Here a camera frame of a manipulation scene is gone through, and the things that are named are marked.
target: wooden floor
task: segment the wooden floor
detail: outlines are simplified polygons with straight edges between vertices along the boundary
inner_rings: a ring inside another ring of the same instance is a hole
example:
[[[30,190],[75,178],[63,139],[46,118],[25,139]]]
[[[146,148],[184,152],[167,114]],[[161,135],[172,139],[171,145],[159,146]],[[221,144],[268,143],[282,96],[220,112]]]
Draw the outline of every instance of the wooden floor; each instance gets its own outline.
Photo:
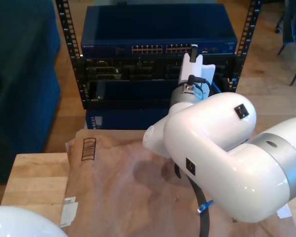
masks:
[[[219,0],[224,3],[237,34],[241,37],[249,1]],[[69,0],[78,42],[80,42],[86,7],[93,0]],[[282,14],[278,3],[262,7],[250,50],[244,65],[237,93],[245,95],[254,104],[258,121],[255,133],[296,117],[296,82],[290,87],[296,72],[296,46],[288,45],[281,56],[277,52],[282,45],[282,34],[274,33],[275,25]],[[64,152],[65,143],[82,129],[85,111],[74,79],[65,39],[59,19],[57,25],[62,45],[55,61],[57,78],[62,90],[55,120],[46,142],[45,152]],[[0,200],[4,186],[0,186]]]

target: cable connector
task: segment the cable connector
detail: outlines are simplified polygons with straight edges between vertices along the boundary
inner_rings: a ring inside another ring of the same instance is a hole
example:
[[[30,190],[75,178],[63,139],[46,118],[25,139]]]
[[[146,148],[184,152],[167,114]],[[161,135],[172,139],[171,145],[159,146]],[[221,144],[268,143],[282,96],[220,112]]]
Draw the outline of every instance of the cable connector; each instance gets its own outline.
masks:
[[[201,214],[203,211],[205,211],[214,201],[210,200],[203,205],[200,205],[199,208],[197,209],[196,213]]]
[[[198,78],[198,77],[196,77],[194,75],[189,75],[188,79],[187,79],[187,84],[192,86],[192,85],[194,85],[194,83],[205,83],[205,84],[207,84],[208,88],[209,88],[209,95],[208,96],[213,95],[212,86],[205,78]]]

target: white sticker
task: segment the white sticker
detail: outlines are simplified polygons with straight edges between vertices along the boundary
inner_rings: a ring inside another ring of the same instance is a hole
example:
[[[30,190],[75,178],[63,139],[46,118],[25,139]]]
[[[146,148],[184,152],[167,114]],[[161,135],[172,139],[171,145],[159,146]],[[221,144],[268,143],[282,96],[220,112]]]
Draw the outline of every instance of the white sticker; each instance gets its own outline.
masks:
[[[286,204],[285,206],[283,206],[281,209],[277,211],[277,215],[280,219],[283,219],[283,218],[291,217],[292,213],[290,208]]]
[[[65,198],[63,212],[61,215],[60,228],[71,225],[78,209],[78,202],[75,197]]]

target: network equipment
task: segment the network equipment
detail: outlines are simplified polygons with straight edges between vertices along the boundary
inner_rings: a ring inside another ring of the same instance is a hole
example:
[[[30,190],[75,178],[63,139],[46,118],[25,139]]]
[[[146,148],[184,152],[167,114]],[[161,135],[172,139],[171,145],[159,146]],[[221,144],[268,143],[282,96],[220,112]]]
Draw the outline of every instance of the network equipment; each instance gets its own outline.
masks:
[[[190,52],[233,54],[237,37],[223,4],[89,6],[84,58],[169,57]]]

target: barcode label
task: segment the barcode label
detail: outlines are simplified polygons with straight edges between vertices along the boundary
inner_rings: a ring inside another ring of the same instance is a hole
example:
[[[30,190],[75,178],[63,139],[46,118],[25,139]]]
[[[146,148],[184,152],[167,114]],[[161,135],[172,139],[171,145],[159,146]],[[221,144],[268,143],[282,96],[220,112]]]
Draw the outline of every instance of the barcode label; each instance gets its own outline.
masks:
[[[96,141],[97,141],[96,138],[85,138],[83,140],[83,150],[82,150],[81,161],[87,160],[87,159],[94,160]]]

